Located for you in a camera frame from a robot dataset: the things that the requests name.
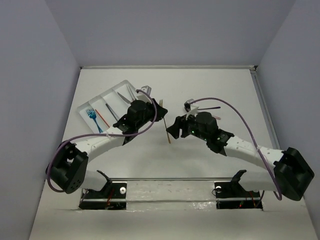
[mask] orange stick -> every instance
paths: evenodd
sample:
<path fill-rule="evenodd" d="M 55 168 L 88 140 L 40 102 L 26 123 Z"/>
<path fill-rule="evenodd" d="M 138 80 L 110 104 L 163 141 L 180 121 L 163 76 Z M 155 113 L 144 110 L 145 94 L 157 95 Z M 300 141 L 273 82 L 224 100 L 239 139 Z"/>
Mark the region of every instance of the orange stick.
<path fill-rule="evenodd" d="M 102 121 L 104 121 L 104 123 L 108 126 L 108 128 L 110 128 L 110 125 L 106 122 L 106 120 L 101 116 L 101 114 L 98 112 L 97 109 L 95 109 L 96 113 L 99 115 L 99 117 L 102 119 Z"/>

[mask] white tray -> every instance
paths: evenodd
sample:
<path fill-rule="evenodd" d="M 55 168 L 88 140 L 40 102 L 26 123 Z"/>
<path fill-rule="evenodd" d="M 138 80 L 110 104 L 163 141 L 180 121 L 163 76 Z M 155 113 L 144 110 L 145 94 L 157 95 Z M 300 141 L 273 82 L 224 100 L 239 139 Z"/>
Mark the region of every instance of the white tray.
<path fill-rule="evenodd" d="M 131 94 L 129 93 L 128 88 L 131 89 L 133 96 L 131 96 Z M 77 112 L 81 115 L 83 120 L 94 133 L 99 133 L 98 127 L 95 121 L 88 116 L 86 110 L 93 109 L 95 111 L 96 121 L 99 127 L 102 129 L 102 131 L 107 130 L 109 128 L 108 125 L 111 127 L 118 120 L 113 116 L 106 104 L 109 105 L 109 107 L 115 113 L 116 117 L 118 117 L 119 119 L 127 113 L 127 109 L 130 105 L 129 103 L 125 102 L 118 95 L 118 93 L 120 93 L 129 101 L 132 101 L 133 97 L 136 97 L 137 95 L 135 87 L 128 80 L 124 80 L 77 108 Z M 108 125 L 105 124 L 98 113 L 108 123 Z"/>

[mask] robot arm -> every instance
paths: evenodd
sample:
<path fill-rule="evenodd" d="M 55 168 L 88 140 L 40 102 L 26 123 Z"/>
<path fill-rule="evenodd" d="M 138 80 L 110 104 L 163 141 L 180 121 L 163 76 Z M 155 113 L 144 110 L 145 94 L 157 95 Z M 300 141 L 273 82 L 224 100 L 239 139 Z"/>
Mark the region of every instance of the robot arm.
<path fill-rule="evenodd" d="M 199 112 L 197 106 L 188 106 L 188 113 L 178 116 L 166 131 L 175 139 L 193 135 L 206 142 L 207 147 L 228 157 L 242 159 L 266 169 L 264 162 L 257 153 L 257 148 L 250 142 L 242 140 L 234 134 L 220 129 L 217 121 L 209 112 Z M 299 201 L 315 174 L 302 155 L 294 148 L 286 151 L 259 146 L 266 159 L 266 164 L 273 171 L 276 182 L 284 196 Z M 240 170 L 231 180 L 227 191 L 276 191 L 270 174 L 264 172 L 247 172 Z"/>
<path fill-rule="evenodd" d="M 149 94 L 151 88 L 145 86 L 142 90 Z M 68 142 L 53 159 L 50 178 L 67 194 L 79 188 L 107 192 L 111 179 L 101 171 L 88 171 L 88 163 L 110 149 L 129 143 L 142 126 L 155 118 L 156 113 L 155 122 L 158 122 L 167 112 L 155 100 L 151 103 L 144 94 L 138 93 L 137 100 L 131 103 L 127 113 L 101 136 Z"/>

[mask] white round knob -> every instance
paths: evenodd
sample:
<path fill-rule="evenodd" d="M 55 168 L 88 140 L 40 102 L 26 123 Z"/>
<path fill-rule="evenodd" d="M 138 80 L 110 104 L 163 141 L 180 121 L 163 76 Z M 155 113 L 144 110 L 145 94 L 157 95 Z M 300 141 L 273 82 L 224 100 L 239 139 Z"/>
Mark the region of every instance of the white round knob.
<path fill-rule="evenodd" d="M 125 194 L 127 192 L 127 189 L 123 186 L 120 188 L 120 193 Z"/>

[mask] knife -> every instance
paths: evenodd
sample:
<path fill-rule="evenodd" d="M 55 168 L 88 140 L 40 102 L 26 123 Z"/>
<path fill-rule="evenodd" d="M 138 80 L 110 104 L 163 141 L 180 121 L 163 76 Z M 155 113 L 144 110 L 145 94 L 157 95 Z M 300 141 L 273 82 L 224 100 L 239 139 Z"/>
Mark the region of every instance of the knife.
<path fill-rule="evenodd" d="M 131 101 L 129 101 L 129 99 L 127 99 L 125 96 L 123 96 L 121 93 L 119 92 L 116 92 L 121 98 L 123 101 L 125 101 L 127 104 L 131 104 Z"/>

